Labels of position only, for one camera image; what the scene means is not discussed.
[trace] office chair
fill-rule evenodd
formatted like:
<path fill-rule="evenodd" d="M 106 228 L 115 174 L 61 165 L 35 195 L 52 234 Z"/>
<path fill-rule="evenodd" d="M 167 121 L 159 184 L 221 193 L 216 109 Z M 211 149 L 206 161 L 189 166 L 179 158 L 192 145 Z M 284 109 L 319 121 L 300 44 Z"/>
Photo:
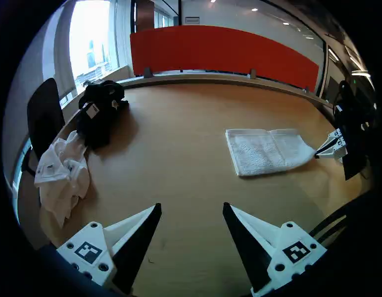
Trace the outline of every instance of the office chair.
<path fill-rule="evenodd" d="M 27 122 L 32 148 L 40 161 L 43 153 L 65 125 L 58 88 L 53 78 L 44 81 L 30 98 L 27 104 Z M 21 170 L 35 176 L 35 171 L 29 167 L 32 148 L 26 152 Z"/>

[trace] building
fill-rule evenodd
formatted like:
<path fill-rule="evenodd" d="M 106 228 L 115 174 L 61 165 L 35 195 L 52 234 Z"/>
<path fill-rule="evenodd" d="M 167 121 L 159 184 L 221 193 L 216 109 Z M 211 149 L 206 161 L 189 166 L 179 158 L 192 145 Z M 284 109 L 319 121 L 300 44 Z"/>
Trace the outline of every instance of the building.
<path fill-rule="evenodd" d="M 87 53 L 88 68 L 92 68 L 96 65 L 95 63 L 95 54 L 93 51 Z"/>

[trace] folded towel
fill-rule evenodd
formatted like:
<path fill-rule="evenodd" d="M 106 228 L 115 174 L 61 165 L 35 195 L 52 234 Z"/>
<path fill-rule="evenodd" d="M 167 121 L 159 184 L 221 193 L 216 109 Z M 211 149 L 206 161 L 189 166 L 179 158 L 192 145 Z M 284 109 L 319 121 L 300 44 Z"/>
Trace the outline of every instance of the folded towel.
<path fill-rule="evenodd" d="M 315 154 L 296 129 L 230 129 L 226 137 L 238 176 L 290 170 Z"/>

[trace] tag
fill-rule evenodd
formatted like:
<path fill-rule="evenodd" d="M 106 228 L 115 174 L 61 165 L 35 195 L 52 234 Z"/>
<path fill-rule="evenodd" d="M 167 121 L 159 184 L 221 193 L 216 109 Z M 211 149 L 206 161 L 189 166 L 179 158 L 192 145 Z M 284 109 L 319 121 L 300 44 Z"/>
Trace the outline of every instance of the tag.
<path fill-rule="evenodd" d="M 99 112 L 99 108 L 95 105 L 95 104 L 92 104 L 88 110 L 87 110 L 87 115 L 93 119 L 96 114 Z"/>
<path fill-rule="evenodd" d="M 111 102 L 111 107 L 115 108 L 115 110 L 117 110 L 118 106 L 119 106 L 119 105 L 118 105 L 118 103 L 117 103 L 116 100 L 113 100 L 113 101 Z"/>

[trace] ceiling light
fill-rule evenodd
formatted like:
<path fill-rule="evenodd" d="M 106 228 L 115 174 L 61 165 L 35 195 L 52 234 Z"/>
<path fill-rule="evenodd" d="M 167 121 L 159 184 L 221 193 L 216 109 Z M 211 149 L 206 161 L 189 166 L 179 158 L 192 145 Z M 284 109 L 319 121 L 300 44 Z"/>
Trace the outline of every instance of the ceiling light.
<path fill-rule="evenodd" d="M 330 52 L 330 54 L 332 54 L 333 57 L 339 62 L 338 57 L 336 56 L 336 54 L 335 54 L 330 48 L 329 48 L 329 52 Z"/>
<path fill-rule="evenodd" d="M 357 66 L 357 68 L 359 68 L 360 70 L 363 70 L 363 69 L 361 68 L 361 65 L 359 64 L 359 62 L 356 61 L 356 59 L 355 59 L 354 57 L 350 57 L 350 59 L 352 60 L 353 63 L 355 63 L 355 65 Z"/>
<path fill-rule="evenodd" d="M 352 71 L 352 75 L 354 75 L 354 76 L 371 77 L 371 75 L 367 71 L 361 71 L 361 70 Z"/>

